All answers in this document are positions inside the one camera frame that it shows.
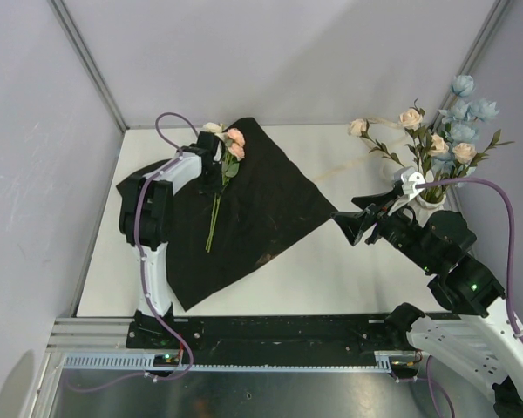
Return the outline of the blue and pink flower bouquet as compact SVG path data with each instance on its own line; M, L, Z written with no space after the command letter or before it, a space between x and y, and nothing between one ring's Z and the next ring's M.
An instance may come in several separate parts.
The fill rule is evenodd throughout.
M240 170L240 162L245 158L246 140L240 130L229 128L225 131L222 124L209 122L204 124L202 128L203 131L214 134L218 138L215 162L219 163L220 168L220 173L215 176L218 189L214 193L209 233L205 245L206 252L210 253L221 208L222 194Z

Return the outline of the cream small rose spray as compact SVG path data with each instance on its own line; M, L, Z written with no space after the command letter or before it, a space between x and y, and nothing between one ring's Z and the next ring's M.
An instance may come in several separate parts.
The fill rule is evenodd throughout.
M413 167L427 174L436 160L450 159L450 146L444 137L425 124L425 109L415 100L396 121L384 118L356 118L347 133L358 138L385 160L399 167Z

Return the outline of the black wrapping paper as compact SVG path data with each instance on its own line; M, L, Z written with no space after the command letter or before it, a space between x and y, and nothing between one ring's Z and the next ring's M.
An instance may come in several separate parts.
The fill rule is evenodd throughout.
M242 132L245 158L222 194L210 253L205 245L214 196L200 193L196 179L174 198L166 278L173 304L185 309L266 265L327 222L334 209L255 119L241 118L229 128Z

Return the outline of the single peach rose stem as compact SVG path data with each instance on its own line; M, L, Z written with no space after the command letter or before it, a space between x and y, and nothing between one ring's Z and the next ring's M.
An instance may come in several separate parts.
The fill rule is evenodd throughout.
M490 153L497 148L513 144L513 141L502 141L502 130L498 129L493 135L489 144L479 151L476 145L471 143L458 143L452 148L453 168L450 171L452 179L462 179L473 174L479 163L487 161Z

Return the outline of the cream ribbon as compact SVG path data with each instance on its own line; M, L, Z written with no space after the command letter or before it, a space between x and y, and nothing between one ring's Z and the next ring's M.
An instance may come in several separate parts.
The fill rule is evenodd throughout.
M399 145L400 141L405 138L406 132L404 131L404 127L398 123L393 122L385 118L379 118L379 117L370 117L370 118L357 118L353 120L350 123L350 126L348 128L348 135L353 138L359 138L365 146L371 150L373 148L372 142L367 138L367 134L369 133L369 129L371 125L383 125L387 126L389 129L392 130L400 130L402 132L402 136L392 142L393 145ZM364 154L363 156L348 160L331 170L320 174L318 176L315 176L312 181L314 183L322 183L324 180L329 179L341 172L346 172L351 168L357 167L359 165L364 165L369 160L369 153Z

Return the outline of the blue flower stem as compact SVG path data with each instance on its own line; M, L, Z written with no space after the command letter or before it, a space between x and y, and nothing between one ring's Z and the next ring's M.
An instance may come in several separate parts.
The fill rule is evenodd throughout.
M456 76L451 82L452 101L446 109L439 111L441 121L436 130L447 140L451 158L434 162L432 172L435 179L451 177L454 160L452 148L458 143L471 143L479 150L480 127L492 122L499 114L496 102L485 98L473 99L474 90L475 82L470 75Z

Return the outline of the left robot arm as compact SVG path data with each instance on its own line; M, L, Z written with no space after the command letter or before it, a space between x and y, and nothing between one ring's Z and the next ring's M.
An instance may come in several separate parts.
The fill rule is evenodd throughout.
M223 190L223 132L202 131L197 140L177 151L157 168L135 172L118 185L122 204L119 230L139 261L141 295L138 310L164 316L175 296L166 278L166 250L174 224L176 193L193 180L200 191Z

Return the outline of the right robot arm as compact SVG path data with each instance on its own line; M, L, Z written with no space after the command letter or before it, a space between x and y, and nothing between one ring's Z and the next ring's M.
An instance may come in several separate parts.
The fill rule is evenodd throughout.
M430 354L469 381L493 403L499 417L523 417L523 346L506 311L509 300L493 273L469 254L476 240L459 212L433 212L420 225L408 205L397 207L396 191L354 198L357 212L333 212L331 218L351 245L384 239L431 276L436 302L472 327L490 354L460 341L410 303L386 318L384 338L395 349L409 345Z

